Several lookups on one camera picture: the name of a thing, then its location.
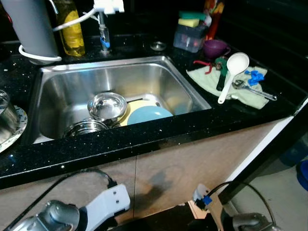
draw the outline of gray cylinder container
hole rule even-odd
[[[1,0],[25,52],[57,57],[58,49],[47,14],[45,0]],[[50,62],[30,59],[34,64]]]

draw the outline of sink basin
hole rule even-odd
[[[165,56],[49,66],[37,77],[23,143],[61,138],[89,117],[89,99],[107,91],[155,101],[173,115],[211,108]]]

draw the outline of clear plastic box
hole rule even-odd
[[[199,25],[197,27],[178,25],[174,35],[173,46],[196,53],[203,46],[206,31],[207,26],[205,25]]]

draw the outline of blue plate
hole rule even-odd
[[[138,124],[150,120],[161,119],[165,117],[173,116],[170,111],[157,107],[157,106],[145,106],[136,109],[128,118],[127,125]]]

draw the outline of glass bottle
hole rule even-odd
[[[73,0],[54,0],[58,9],[58,25],[79,18],[76,5]],[[80,57],[85,54],[85,45],[82,37],[80,23],[60,30],[60,37],[66,54]]]

